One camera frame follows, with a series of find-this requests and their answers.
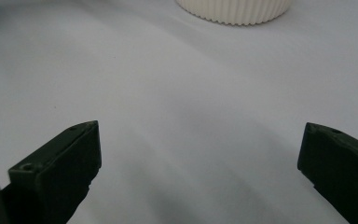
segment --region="white tabletop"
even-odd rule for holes
[[[347,223],[296,168],[306,122],[358,138],[358,0],[249,27],[174,0],[0,6],[0,187],[69,126],[103,167],[69,223]]]

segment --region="dark green object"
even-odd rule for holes
[[[1,191],[9,223],[66,223],[101,165],[97,121],[63,131],[9,169]]]
[[[308,123],[297,167],[351,224],[358,224],[358,140]]]

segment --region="ribbed container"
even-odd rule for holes
[[[188,12],[209,21],[249,25],[282,15],[292,0],[176,0]]]

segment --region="white ribbed cylinder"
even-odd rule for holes
[[[176,0],[188,12],[209,21],[249,25],[283,14],[292,0]]]

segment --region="small hole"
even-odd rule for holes
[[[23,164],[20,169],[24,171],[32,171],[34,169],[33,165],[31,163]]]
[[[342,132],[340,132],[339,130],[335,130],[335,129],[334,129],[332,132],[333,132],[333,133],[342,133]]]

